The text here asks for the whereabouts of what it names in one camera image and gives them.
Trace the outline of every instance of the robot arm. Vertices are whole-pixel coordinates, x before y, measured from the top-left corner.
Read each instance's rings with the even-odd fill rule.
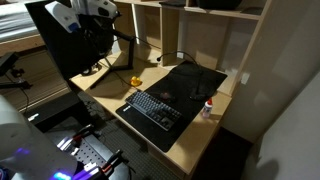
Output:
[[[47,11],[69,33],[81,28],[78,15],[115,19],[119,16],[117,6],[109,0],[71,0],[71,8],[54,1],[45,6]]]
[[[0,166],[15,172],[13,179],[57,180],[57,172],[76,173],[76,158],[60,151],[1,95],[0,117]]]

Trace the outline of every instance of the small orange figurine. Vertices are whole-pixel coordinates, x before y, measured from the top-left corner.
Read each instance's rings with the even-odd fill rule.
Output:
[[[138,77],[136,77],[136,76],[133,76],[132,78],[131,78],[131,85],[132,86],[140,86],[141,85],[141,83],[142,83],[142,81],[140,80],[140,78],[138,78]]]

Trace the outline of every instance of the monitor arm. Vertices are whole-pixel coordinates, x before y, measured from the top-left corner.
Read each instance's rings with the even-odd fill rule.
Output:
[[[24,73],[23,69],[14,69],[14,63],[19,59],[19,55],[16,52],[6,53],[0,58],[0,76],[3,76],[11,69],[11,74],[15,78],[19,78],[17,82],[4,82],[0,83],[0,89],[7,88],[23,88],[30,89],[31,85],[21,78]]]

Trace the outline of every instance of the monitor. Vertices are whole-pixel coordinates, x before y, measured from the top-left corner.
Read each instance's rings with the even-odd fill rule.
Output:
[[[104,33],[101,29],[90,29],[89,31],[95,32],[96,39],[99,39],[96,42],[94,37],[85,36],[85,31],[68,33],[45,9],[45,5],[50,2],[52,1],[27,3],[26,8],[53,61],[63,78],[68,80],[91,68],[102,59],[112,48],[113,35],[110,32]],[[71,7],[69,0],[58,0],[58,2]],[[79,17],[79,21],[84,22],[88,27],[95,28],[94,25],[92,26],[94,20],[88,16]]]

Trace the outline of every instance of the mouse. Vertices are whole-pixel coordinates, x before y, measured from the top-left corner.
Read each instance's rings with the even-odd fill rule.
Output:
[[[167,102],[174,102],[176,98],[169,92],[160,93],[160,98]]]

